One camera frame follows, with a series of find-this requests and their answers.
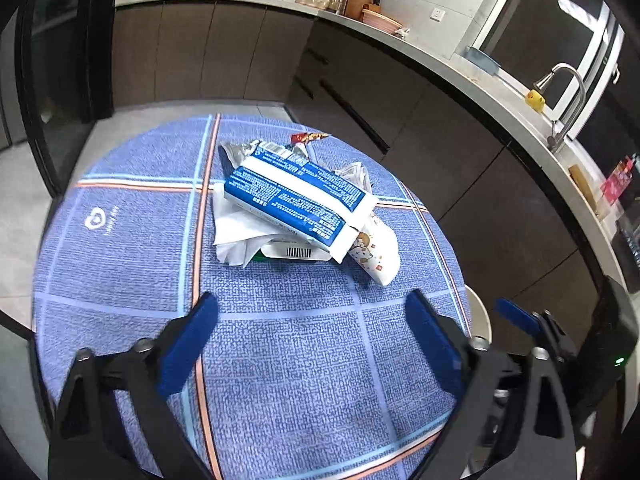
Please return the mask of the blue and white paper box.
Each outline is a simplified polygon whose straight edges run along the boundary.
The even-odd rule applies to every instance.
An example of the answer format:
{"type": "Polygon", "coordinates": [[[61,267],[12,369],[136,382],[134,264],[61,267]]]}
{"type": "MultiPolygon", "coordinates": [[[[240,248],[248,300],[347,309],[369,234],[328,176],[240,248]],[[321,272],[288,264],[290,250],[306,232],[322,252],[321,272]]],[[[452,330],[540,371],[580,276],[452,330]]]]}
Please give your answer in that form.
{"type": "Polygon", "coordinates": [[[378,198],[284,146],[259,141],[224,181],[224,197],[342,262],[378,198]]]}

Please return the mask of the red snack wrapper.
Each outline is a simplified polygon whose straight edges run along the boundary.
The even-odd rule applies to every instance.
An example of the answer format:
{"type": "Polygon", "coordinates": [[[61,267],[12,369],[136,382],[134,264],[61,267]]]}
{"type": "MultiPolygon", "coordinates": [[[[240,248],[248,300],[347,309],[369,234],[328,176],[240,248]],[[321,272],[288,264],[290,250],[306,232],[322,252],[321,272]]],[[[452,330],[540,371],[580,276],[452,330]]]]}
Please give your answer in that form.
{"type": "Polygon", "coordinates": [[[314,141],[320,141],[329,138],[329,133],[324,132],[298,132],[292,134],[290,137],[290,143],[292,145],[296,144],[308,144],[314,141]]]}

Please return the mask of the white cartoon paper cup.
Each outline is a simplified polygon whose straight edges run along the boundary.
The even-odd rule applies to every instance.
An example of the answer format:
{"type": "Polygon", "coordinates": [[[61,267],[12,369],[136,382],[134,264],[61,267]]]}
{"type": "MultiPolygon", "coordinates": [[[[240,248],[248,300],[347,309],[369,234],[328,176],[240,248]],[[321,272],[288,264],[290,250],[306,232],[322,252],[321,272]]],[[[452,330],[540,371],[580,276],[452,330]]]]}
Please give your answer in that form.
{"type": "Polygon", "coordinates": [[[370,214],[348,254],[381,286],[388,286],[400,269],[397,236],[374,212],[370,214]]]}

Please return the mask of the white round trash bin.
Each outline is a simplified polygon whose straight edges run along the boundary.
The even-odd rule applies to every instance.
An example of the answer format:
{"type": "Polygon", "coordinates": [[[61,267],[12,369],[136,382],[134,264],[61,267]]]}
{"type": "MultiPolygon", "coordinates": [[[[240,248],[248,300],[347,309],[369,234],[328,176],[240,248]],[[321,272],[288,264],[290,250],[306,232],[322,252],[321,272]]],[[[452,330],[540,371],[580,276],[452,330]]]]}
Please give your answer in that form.
{"type": "Polygon", "coordinates": [[[486,339],[492,343],[492,327],[490,318],[480,296],[469,286],[465,286],[466,296],[472,316],[472,335],[486,339]]]}

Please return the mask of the chrome kitchen faucet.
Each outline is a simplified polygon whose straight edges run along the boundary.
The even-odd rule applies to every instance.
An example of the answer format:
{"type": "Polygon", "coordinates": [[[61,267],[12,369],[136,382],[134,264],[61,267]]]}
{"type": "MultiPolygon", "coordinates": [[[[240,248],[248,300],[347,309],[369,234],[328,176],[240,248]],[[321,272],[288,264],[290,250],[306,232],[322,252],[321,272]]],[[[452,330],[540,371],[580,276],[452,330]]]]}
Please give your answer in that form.
{"type": "Polygon", "coordinates": [[[584,78],[576,68],[567,63],[558,63],[553,66],[547,75],[544,75],[533,84],[533,90],[543,98],[544,92],[550,86],[554,77],[560,73],[570,74],[572,80],[554,107],[555,116],[551,121],[551,133],[547,136],[547,148],[552,154],[559,151],[587,101],[587,88],[584,78]]]}

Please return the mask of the pink soap bottle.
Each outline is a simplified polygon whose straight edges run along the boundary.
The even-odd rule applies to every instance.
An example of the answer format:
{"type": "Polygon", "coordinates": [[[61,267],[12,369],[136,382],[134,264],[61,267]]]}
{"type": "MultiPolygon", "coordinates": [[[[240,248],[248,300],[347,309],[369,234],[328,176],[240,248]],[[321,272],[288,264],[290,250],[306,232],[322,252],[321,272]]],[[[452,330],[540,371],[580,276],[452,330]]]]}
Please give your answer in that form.
{"type": "Polygon", "coordinates": [[[630,185],[632,172],[634,171],[634,168],[636,168],[636,161],[636,154],[633,154],[631,157],[626,156],[623,160],[618,162],[612,172],[600,185],[602,196],[609,205],[613,205],[617,202],[623,192],[626,191],[626,188],[630,185]]]}

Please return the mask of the blue checked tablecloth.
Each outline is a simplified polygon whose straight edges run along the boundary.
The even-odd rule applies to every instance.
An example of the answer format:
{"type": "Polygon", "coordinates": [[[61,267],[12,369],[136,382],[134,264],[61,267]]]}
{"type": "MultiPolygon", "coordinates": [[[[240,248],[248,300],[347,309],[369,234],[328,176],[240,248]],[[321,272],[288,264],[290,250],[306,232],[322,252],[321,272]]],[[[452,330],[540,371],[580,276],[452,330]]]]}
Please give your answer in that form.
{"type": "Polygon", "coordinates": [[[420,289],[472,326],[456,254],[422,202],[356,148],[326,138],[311,159],[362,162],[400,268],[380,286],[355,260],[221,263],[212,193],[227,142],[288,143],[292,122],[209,114],[168,122],[114,148],[67,192],[35,266],[44,383],[59,396],[75,353],[129,349],[186,314],[200,292],[219,322],[182,391],[179,425],[221,479],[405,479],[454,406],[405,320],[420,289]]]}

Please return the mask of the yellow rubber duck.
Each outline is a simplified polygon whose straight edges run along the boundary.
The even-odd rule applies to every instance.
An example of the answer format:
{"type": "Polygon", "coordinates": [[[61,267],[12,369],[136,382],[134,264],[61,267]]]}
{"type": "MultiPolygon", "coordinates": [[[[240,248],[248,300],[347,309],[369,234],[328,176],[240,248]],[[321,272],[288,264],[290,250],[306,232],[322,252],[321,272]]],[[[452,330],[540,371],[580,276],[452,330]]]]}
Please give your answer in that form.
{"type": "Polygon", "coordinates": [[[536,89],[530,89],[525,96],[525,103],[535,112],[541,114],[544,111],[546,100],[536,89]]]}

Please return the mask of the blue dish tray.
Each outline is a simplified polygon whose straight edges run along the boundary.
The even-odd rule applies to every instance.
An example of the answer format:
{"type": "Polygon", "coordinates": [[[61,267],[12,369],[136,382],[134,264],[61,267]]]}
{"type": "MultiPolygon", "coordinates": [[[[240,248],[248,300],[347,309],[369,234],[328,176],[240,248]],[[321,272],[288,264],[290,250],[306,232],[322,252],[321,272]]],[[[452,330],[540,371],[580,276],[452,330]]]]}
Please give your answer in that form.
{"type": "Polygon", "coordinates": [[[469,62],[471,62],[481,70],[484,70],[484,72],[488,73],[491,76],[496,76],[499,73],[500,64],[482,50],[467,46],[464,50],[463,56],[469,62]]]}

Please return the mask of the pink bowl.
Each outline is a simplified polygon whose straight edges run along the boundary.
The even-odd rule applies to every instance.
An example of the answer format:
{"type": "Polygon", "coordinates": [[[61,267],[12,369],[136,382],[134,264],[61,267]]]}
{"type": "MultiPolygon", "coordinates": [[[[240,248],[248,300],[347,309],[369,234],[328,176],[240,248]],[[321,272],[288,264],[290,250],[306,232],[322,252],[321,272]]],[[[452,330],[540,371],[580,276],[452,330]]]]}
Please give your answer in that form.
{"type": "Polygon", "coordinates": [[[390,35],[393,35],[402,27],[398,21],[371,9],[363,9],[360,14],[360,20],[363,24],[390,35]]]}

